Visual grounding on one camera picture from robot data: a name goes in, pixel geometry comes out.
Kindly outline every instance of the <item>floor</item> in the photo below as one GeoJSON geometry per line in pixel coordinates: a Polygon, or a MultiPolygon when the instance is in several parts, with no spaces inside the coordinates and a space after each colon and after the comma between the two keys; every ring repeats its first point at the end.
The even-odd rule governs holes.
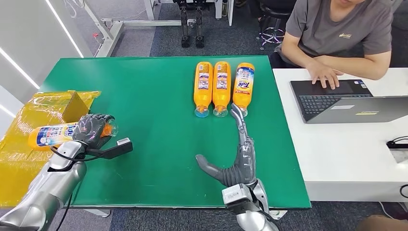
{"type": "MultiPolygon", "coordinates": [[[[123,17],[129,20],[147,20],[143,0],[88,0],[100,18],[123,17]]],[[[91,18],[83,9],[76,9],[78,28],[91,51],[95,53],[98,42],[92,36],[99,32],[91,18]]],[[[178,19],[179,11],[175,4],[158,6],[155,14],[160,19],[178,19]]],[[[273,50],[259,49],[255,39],[257,25],[248,17],[247,9],[234,10],[234,22],[228,26],[226,18],[214,19],[214,7],[203,12],[204,49],[194,46],[194,28],[191,47],[180,47],[180,27],[133,27],[121,35],[112,56],[181,56],[181,55],[238,55],[267,54],[273,50]]],[[[408,66],[408,1],[404,1],[395,13],[393,22],[392,67],[408,66]]],[[[359,53],[358,48],[352,52],[359,53]]],[[[313,202],[307,211],[290,211],[278,221],[282,231],[352,231],[364,217],[382,214],[378,203],[351,202],[313,202]]],[[[7,209],[0,209],[0,216],[7,209]]],[[[59,211],[51,225],[55,230],[64,211],[59,211]]],[[[228,211],[214,210],[113,210],[111,216],[101,218],[84,210],[70,209],[60,231],[238,231],[234,215],[228,211]]]]}

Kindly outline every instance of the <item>orange bottle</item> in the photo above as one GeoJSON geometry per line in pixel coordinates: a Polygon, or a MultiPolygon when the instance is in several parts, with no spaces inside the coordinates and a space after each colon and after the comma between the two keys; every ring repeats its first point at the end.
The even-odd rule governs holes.
{"type": "Polygon", "coordinates": [[[218,62],[214,66],[213,76],[213,114],[217,117],[228,115],[228,103],[231,99],[231,67],[227,62],[218,62]]]}
{"type": "Polygon", "coordinates": [[[237,67],[237,75],[235,76],[232,100],[234,104],[241,109],[244,117],[248,115],[247,107],[252,98],[254,70],[254,65],[250,63],[240,63],[237,67]]]}
{"type": "MultiPolygon", "coordinates": [[[[28,145],[37,151],[48,151],[50,146],[58,147],[66,141],[71,141],[76,127],[76,122],[38,127],[28,136],[28,145]]],[[[105,124],[101,137],[115,136],[116,134],[117,124],[113,119],[110,119],[105,124]]]]}
{"type": "Polygon", "coordinates": [[[196,109],[195,115],[204,118],[207,117],[208,106],[211,103],[213,93],[213,67],[209,62],[199,62],[195,69],[194,81],[194,102],[196,109]]]}

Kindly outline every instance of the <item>white wall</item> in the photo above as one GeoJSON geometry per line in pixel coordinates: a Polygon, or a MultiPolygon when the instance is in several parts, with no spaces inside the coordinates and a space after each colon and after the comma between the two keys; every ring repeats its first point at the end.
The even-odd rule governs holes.
{"type": "MultiPolygon", "coordinates": [[[[11,95],[6,89],[0,86],[0,99],[1,105],[7,108],[11,113],[14,115],[23,107],[23,104],[16,99],[13,95],[11,95]]],[[[7,114],[5,111],[0,109],[0,140],[2,139],[3,135],[9,128],[10,124],[13,121],[13,117],[7,114]]]]}
{"type": "MultiPolygon", "coordinates": [[[[91,57],[63,1],[50,3],[83,55],[91,57]]],[[[45,0],[0,0],[0,22],[0,47],[40,86],[60,58],[80,57],[45,0]]],[[[0,85],[23,103],[37,91],[2,55],[0,85]]]]}

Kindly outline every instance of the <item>black office chair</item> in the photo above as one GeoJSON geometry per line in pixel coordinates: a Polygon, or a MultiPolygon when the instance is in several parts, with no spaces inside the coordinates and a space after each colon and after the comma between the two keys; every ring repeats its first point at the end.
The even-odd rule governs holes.
{"type": "Polygon", "coordinates": [[[259,37],[262,39],[261,50],[267,43],[280,44],[283,42],[285,32],[279,29],[282,19],[288,19],[291,16],[296,0],[262,0],[261,9],[264,13],[260,21],[259,37]],[[268,27],[272,18],[275,18],[275,26],[268,27]]]}

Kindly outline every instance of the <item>robotic hand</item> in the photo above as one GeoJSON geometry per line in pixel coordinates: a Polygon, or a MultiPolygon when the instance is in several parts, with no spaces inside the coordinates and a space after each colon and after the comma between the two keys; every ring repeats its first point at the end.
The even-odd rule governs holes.
{"type": "Polygon", "coordinates": [[[208,163],[202,155],[196,155],[195,158],[204,172],[228,187],[222,191],[224,204],[237,215],[238,224],[243,230],[279,231],[269,215],[264,185],[255,175],[254,141],[248,136],[241,110],[235,104],[231,106],[239,135],[234,165],[220,169],[208,163]]]}
{"type": "Polygon", "coordinates": [[[46,231],[56,212],[68,201],[84,178],[85,161],[97,158],[112,159],[133,150],[125,138],[111,149],[99,150],[111,136],[101,137],[111,115],[89,114],[81,117],[73,134],[73,141],[58,149],[33,179],[21,202],[0,218],[0,231],[46,231]]]}

